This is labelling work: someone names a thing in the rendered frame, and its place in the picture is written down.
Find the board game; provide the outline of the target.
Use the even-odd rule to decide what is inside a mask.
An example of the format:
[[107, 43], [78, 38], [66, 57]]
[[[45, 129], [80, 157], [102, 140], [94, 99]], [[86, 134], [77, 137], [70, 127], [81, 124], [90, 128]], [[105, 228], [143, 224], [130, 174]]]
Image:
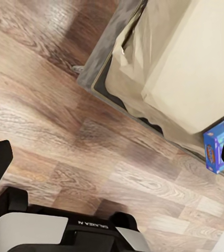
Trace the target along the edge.
[[224, 170], [224, 161], [221, 158], [224, 146], [224, 121], [204, 133], [206, 150], [206, 169], [218, 174]]

